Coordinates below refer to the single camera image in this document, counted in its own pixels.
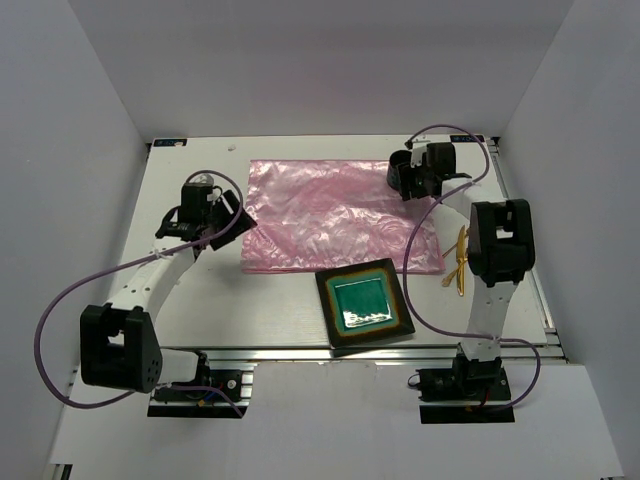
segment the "gray wall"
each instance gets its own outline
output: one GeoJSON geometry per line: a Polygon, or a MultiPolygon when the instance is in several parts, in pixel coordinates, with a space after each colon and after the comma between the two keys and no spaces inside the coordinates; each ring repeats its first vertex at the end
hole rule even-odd
{"type": "Polygon", "coordinates": [[[575,3],[502,140],[560,338],[640,478],[640,3],[575,3]]]}
{"type": "Polygon", "coordinates": [[[70,0],[146,139],[501,133],[573,0],[70,0]]]}
{"type": "MultiPolygon", "coordinates": [[[[64,0],[0,4],[0,476],[40,478],[61,405],[33,361],[49,300],[117,261],[144,144],[64,0]]],[[[60,305],[44,354],[65,388],[92,285],[60,305]]]]}

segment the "green plate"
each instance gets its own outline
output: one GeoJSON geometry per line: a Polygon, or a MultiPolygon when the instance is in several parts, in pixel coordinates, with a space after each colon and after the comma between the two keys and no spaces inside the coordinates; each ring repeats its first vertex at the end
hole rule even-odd
{"type": "Polygon", "coordinates": [[[333,348],[415,332],[390,258],[316,273],[333,348]]]}

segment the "shiny pink fabric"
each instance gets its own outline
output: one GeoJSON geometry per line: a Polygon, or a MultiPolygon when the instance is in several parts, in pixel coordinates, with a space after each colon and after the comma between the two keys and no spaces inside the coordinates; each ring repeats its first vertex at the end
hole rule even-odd
{"type": "MultiPolygon", "coordinates": [[[[246,210],[258,227],[244,236],[243,270],[317,271],[388,257],[401,271],[431,200],[403,202],[386,172],[386,161],[253,160],[246,210]]],[[[411,250],[409,272],[444,270],[431,218],[411,250]]]]}

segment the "purple cable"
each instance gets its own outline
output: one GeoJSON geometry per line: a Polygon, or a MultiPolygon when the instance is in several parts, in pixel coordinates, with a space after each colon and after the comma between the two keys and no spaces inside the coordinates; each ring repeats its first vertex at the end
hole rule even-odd
{"type": "MultiPolygon", "coordinates": [[[[431,212],[433,212],[433,210],[438,205],[442,204],[442,202],[444,200],[446,200],[447,198],[451,197],[452,195],[455,195],[458,192],[461,192],[462,190],[465,190],[466,188],[469,188],[473,184],[479,182],[484,177],[486,177],[487,174],[489,173],[489,169],[490,169],[490,166],[491,166],[491,159],[489,157],[489,152],[487,152],[487,149],[484,147],[484,145],[482,144],[480,139],[478,137],[476,137],[474,134],[472,134],[471,132],[468,132],[467,130],[465,130],[464,128],[456,127],[455,125],[447,125],[447,124],[430,125],[428,127],[423,128],[422,130],[418,131],[414,135],[412,135],[411,138],[407,141],[407,143],[411,143],[418,135],[420,135],[420,134],[422,134],[422,133],[424,133],[424,132],[426,132],[428,130],[432,130],[434,128],[449,128],[449,129],[457,130],[457,131],[460,131],[460,132],[463,132],[463,133],[466,133],[467,135],[469,135],[480,146],[480,148],[482,149],[482,153],[484,155],[484,160],[485,160],[485,167],[484,167],[484,171],[477,178],[474,178],[473,180],[470,180],[468,183],[465,183],[464,185],[460,185],[459,187],[454,188],[450,192],[442,195],[441,197],[438,197],[438,198],[434,199],[434,201],[431,203],[431,205],[429,205],[429,208],[427,208],[427,211],[425,212],[425,214],[422,216],[420,221],[416,224],[415,228],[411,232],[411,235],[409,236],[409,241],[407,242],[407,248],[405,249],[405,252],[404,252],[404,260],[402,262],[402,290],[403,290],[403,293],[404,293],[404,298],[405,298],[405,300],[407,302],[407,307],[409,307],[409,310],[411,310],[411,313],[413,313],[413,315],[416,318],[416,320],[418,320],[418,322],[420,322],[422,325],[427,327],[429,330],[432,330],[432,331],[434,331],[436,333],[439,333],[440,335],[445,335],[447,337],[479,338],[479,339],[483,339],[483,340],[493,340],[493,337],[491,335],[483,335],[483,334],[480,334],[480,333],[450,332],[448,330],[444,330],[442,328],[438,328],[438,327],[436,327],[434,325],[431,325],[429,322],[427,322],[425,319],[423,319],[420,316],[420,314],[416,311],[415,307],[411,303],[411,299],[409,298],[409,285],[408,285],[407,266],[409,264],[409,255],[411,253],[411,246],[413,245],[413,240],[416,238],[416,235],[420,231],[420,227],[422,226],[424,221],[427,219],[427,217],[429,215],[431,215],[431,212]]],[[[535,370],[535,373],[533,375],[533,379],[531,380],[531,383],[529,384],[529,386],[527,387],[527,389],[524,391],[524,393],[522,395],[520,395],[515,400],[513,400],[513,401],[511,401],[511,402],[509,402],[509,403],[507,403],[505,405],[500,405],[499,407],[493,408],[492,410],[502,410],[502,409],[505,409],[505,408],[513,407],[514,405],[517,405],[522,400],[524,400],[531,393],[533,388],[536,386],[536,383],[538,382],[538,378],[540,377],[540,369],[542,367],[542,360],[540,359],[540,353],[538,352],[538,349],[535,347],[535,345],[533,345],[532,343],[528,342],[527,340],[524,340],[524,339],[521,339],[521,338],[501,338],[500,342],[501,343],[521,343],[521,344],[526,345],[527,347],[531,348],[531,350],[533,350],[534,356],[536,357],[536,370],[535,370]]]]}
{"type": "Polygon", "coordinates": [[[242,415],[242,411],[238,408],[238,406],[233,403],[233,400],[231,400],[229,397],[227,397],[227,395],[220,390],[219,388],[216,387],[196,387],[196,386],[182,386],[182,385],[171,385],[170,387],[171,390],[178,390],[178,391],[182,391],[182,392],[212,392],[212,393],[217,393],[218,395],[220,395],[225,402],[227,402],[231,408],[233,408],[235,410],[235,412],[238,414],[238,416],[240,418],[242,418],[244,415],[242,415]]]}
{"type": "MultiPolygon", "coordinates": [[[[187,182],[189,182],[194,177],[197,177],[198,175],[201,175],[203,173],[208,173],[208,174],[211,174],[211,175],[215,175],[215,176],[223,178],[224,180],[229,182],[233,186],[235,191],[237,192],[238,199],[239,199],[239,202],[240,202],[240,206],[242,207],[244,199],[243,199],[242,191],[240,190],[240,187],[238,186],[238,184],[236,182],[234,182],[231,178],[229,178],[228,176],[226,176],[223,173],[219,173],[219,172],[216,172],[214,170],[199,170],[199,171],[191,174],[189,176],[189,178],[187,178],[187,182]]],[[[199,240],[195,240],[193,242],[185,243],[185,244],[177,246],[177,247],[169,248],[167,250],[164,250],[162,252],[162,255],[163,256],[173,255],[174,253],[177,253],[177,252],[179,252],[181,250],[185,250],[187,248],[193,248],[193,247],[198,247],[198,246],[201,246],[201,245],[205,245],[205,244],[209,243],[211,240],[215,240],[216,238],[221,237],[222,235],[227,233],[231,229],[231,227],[233,227],[233,225],[240,218],[241,214],[242,214],[242,208],[239,208],[238,211],[236,212],[236,214],[234,215],[234,217],[229,222],[229,224],[226,227],[224,227],[222,230],[220,230],[218,233],[215,233],[213,235],[209,235],[207,237],[203,237],[203,238],[201,238],[199,240]]],[[[147,255],[146,257],[138,258],[137,260],[132,260],[130,262],[123,263],[122,265],[118,265],[118,266],[115,266],[115,267],[107,268],[106,270],[102,270],[101,272],[94,273],[93,275],[89,275],[88,277],[85,277],[85,278],[83,278],[81,280],[78,280],[76,283],[74,283],[72,285],[69,285],[62,292],[60,292],[51,301],[51,303],[49,305],[47,305],[47,308],[45,308],[44,312],[42,313],[42,316],[40,317],[40,321],[38,322],[38,326],[36,327],[36,332],[35,332],[35,335],[34,335],[34,338],[33,338],[33,355],[35,357],[36,367],[38,368],[38,373],[40,374],[40,377],[42,378],[42,381],[44,382],[46,387],[49,389],[49,391],[53,394],[53,396],[56,397],[60,402],[64,403],[65,405],[67,405],[69,407],[79,408],[79,409],[83,409],[83,410],[90,410],[90,409],[93,409],[93,408],[100,408],[100,407],[104,407],[106,405],[111,405],[113,403],[116,403],[116,402],[122,400],[123,398],[128,397],[129,395],[131,395],[134,392],[126,392],[126,393],[123,393],[122,395],[118,395],[117,397],[110,398],[109,400],[104,400],[102,402],[79,403],[79,402],[76,402],[74,400],[71,400],[69,397],[65,396],[62,392],[60,392],[60,390],[58,390],[56,388],[56,386],[53,384],[53,382],[49,378],[49,375],[47,374],[46,369],[44,368],[44,362],[42,361],[42,350],[41,350],[42,331],[44,330],[44,326],[45,326],[45,324],[47,322],[47,318],[49,317],[49,315],[51,314],[53,309],[56,307],[56,305],[58,305],[58,303],[60,303],[60,301],[64,297],[66,297],[67,295],[69,295],[71,292],[73,292],[77,288],[81,287],[82,285],[85,285],[85,284],[87,284],[87,283],[89,283],[89,282],[91,282],[93,280],[97,280],[98,278],[106,277],[107,275],[111,275],[113,273],[119,272],[121,270],[126,270],[127,268],[135,267],[137,265],[142,265],[143,263],[151,262],[151,261],[156,260],[156,259],[157,259],[156,255],[147,255]]],[[[228,400],[228,397],[225,398],[225,399],[230,402],[231,406],[235,407],[235,405],[233,405],[233,402],[228,400]]]]}

